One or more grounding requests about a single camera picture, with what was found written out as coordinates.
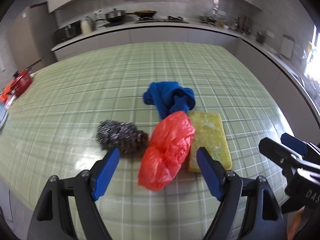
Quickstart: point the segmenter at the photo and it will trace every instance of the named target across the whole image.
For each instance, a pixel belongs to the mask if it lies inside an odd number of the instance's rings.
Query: blue gripper pad
[[[225,180],[225,169],[220,162],[211,158],[204,147],[197,150],[197,163],[211,195],[215,196],[217,200],[222,201],[224,196],[222,187]]]
[[[284,133],[281,135],[280,140],[282,144],[299,153],[300,155],[306,155],[308,152],[306,143],[291,136],[290,134]]]
[[[94,190],[91,193],[94,201],[97,201],[99,197],[103,196],[106,192],[109,182],[113,176],[113,173],[115,172],[116,167],[118,166],[119,160],[120,153],[118,148],[115,148],[111,152],[108,160],[106,161],[105,165],[103,166],[95,180]]]

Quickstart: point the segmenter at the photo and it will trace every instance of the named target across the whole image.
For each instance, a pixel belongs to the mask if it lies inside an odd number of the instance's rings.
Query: plaid tablecloth
[[[135,122],[151,135],[159,117],[154,106],[143,103],[142,94],[157,81],[192,88],[195,110],[220,113],[232,169],[244,177],[267,177],[283,201],[285,179],[257,145],[266,136],[279,141],[282,133],[291,133],[286,119],[233,55],[220,46],[196,43],[128,44],[38,71],[11,106],[1,131],[0,176],[33,209],[50,175],[75,176],[104,156],[96,142],[99,122]],[[202,176],[184,166],[164,190],[151,192],[137,186],[140,160],[122,156],[106,194],[96,202],[113,239],[201,239],[219,206]],[[70,205],[78,236],[84,238],[74,200]],[[241,226],[244,205],[245,198],[233,234]]]

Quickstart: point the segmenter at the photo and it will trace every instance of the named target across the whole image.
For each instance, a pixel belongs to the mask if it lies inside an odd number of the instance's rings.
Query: yellow sponge
[[[189,154],[188,171],[200,172],[196,159],[199,147],[205,147],[210,156],[221,162],[226,170],[231,169],[231,155],[220,114],[189,111],[188,116],[196,129]]]

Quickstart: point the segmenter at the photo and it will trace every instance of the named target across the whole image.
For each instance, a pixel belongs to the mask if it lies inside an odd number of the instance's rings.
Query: blue cloth
[[[196,104],[193,90],[175,81],[152,82],[143,94],[143,102],[156,106],[161,119],[177,111],[187,113]]]

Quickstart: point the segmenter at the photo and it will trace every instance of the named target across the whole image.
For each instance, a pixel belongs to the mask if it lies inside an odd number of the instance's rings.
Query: screw
[[[54,182],[54,181],[57,180],[57,178],[58,178],[57,175],[52,175],[52,176],[49,178],[49,181],[50,181],[50,182]]]
[[[81,175],[82,177],[89,176],[89,175],[90,175],[90,171],[89,171],[89,170],[81,171],[80,175]]]
[[[258,180],[259,182],[263,183],[263,182],[266,182],[267,179],[263,176],[258,176]]]
[[[226,171],[226,175],[227,175],[228,177],[233,177],[233,176],[235,176],[236,174],[235,174],[234,171],[232,171],[232,170],[227,170],[227,171]]]

